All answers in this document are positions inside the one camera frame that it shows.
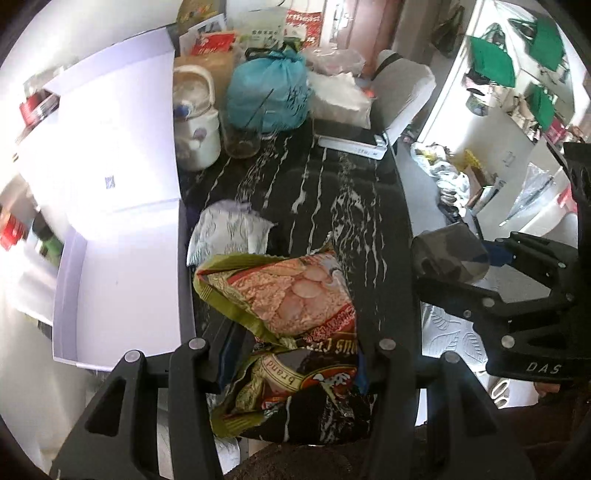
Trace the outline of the green snack bag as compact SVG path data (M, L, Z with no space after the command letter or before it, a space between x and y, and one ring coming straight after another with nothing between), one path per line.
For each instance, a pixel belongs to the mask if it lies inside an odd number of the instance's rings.
M332 245L295 258L215 255L193 287L254 337L211 412L216 436L304 445L367 436L356 308Z

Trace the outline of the white leaf-print packet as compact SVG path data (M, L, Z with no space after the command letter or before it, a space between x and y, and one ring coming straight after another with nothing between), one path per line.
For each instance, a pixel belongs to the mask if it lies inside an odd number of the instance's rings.
M214 255L264 254L273 226L247 202L215 202L200 213L192 230L186 265L198 267Z

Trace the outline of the near leaf-pattern chair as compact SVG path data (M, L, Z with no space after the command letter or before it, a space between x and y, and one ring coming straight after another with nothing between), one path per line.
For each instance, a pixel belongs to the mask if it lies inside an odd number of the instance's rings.
M421 304L421 320L422 354L433 358L440 358L446 352L458 354L483 384L496 406L507 407L510 380L487 373L488 356L473 323L427 303Z

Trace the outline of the leaf-pattern chair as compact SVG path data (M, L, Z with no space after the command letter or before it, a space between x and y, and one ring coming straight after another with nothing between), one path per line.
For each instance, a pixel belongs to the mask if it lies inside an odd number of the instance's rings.
M446 352L458 354L483 384L496 406L507 407L510 380L487 373L488 356L473 323L427 303L421 304L421 320L422 354L433 358L440 358Z
M377 69L370 81L376 95L372 114L392 146L427 104L436 86L436 77L429 66L394 50L386 49L378 54Z

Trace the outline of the white flat device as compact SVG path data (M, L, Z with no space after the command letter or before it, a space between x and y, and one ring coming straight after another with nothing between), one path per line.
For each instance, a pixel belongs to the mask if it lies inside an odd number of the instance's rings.
M382 142L378 145L353 142L346 139L318 136L318 145L324 148L339 152L363 156L374 160L382 160L388 150L387 145Z

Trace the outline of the dark green lid jar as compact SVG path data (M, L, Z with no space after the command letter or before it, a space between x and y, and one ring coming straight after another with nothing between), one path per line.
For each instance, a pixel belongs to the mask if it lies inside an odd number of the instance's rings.
M46 251L45 258L54 266L59 267L63 252L63 243L54 234L43 214L38 212L33 220L32 230Z

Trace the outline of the green hanging bag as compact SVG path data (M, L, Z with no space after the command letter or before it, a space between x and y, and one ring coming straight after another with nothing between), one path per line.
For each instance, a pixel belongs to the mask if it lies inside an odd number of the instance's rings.
M468 77L477 85L514 88L516 75L508 54L505 33L498 23L491 24L480 37L469 37L471 68Z

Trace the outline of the far leaf-pattern chair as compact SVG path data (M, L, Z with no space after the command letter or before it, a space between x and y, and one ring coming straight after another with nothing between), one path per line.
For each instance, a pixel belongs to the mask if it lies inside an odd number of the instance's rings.
M436 77L429 66L394 50L386 49L378 54L377 69L370 81L376 95L372 114L392 146L427 104L436 86Z

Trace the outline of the red-label spice jar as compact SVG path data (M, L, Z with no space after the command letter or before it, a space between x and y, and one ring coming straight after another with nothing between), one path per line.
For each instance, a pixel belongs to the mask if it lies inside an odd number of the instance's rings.
M9 251L25 235L25 225L9 210L1 207L0 216L0 245Z

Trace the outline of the brown wooden door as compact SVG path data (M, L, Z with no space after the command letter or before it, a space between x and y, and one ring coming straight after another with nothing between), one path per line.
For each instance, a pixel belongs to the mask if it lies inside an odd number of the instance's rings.
M346 1L346 26L335 36L339 49L354 49L365 59L363 77L371 77L378 55L390 49L398 29L404 0Z

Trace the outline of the lavender gift box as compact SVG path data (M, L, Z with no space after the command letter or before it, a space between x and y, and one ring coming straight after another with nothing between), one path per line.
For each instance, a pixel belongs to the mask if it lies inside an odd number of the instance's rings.
M67 228L53 357L109 371L195 332L174 152L174 47L165 29L105 48L50 80L59 105L21 143L38 203Z

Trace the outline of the glass mug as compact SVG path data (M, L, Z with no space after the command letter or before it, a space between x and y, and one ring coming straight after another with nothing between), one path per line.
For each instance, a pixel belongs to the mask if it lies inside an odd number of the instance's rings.
M273 116L273 110L263 109L253 119L238 124L230 118L228 110L221 110L221 138L224 152L233 159L247 159L256 156L263 141L271 140L277 135L276 128L266 125Z

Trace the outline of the red northeast shopping bag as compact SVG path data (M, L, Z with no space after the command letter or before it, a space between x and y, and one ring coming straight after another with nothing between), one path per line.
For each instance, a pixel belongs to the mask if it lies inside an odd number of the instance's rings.
M288 10L284 35L297 39L302 47L317 47L322 34L322 12L304 13Z

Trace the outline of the white green food pouch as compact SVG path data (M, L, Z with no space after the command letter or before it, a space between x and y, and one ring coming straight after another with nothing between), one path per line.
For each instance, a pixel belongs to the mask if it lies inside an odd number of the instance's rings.
M235 20L238 42L245 49L279 49L286 20L287 9L281 7L244 12Z

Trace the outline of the brown paper bag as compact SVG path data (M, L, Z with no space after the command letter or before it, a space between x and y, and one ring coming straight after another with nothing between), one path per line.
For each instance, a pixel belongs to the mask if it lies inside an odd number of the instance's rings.
M226 91L235 70L235 55L232 52L214 52L199 56L181 56L174 59L174 67L194 65L204 67L212 76L215 92L214 106L223 109Z

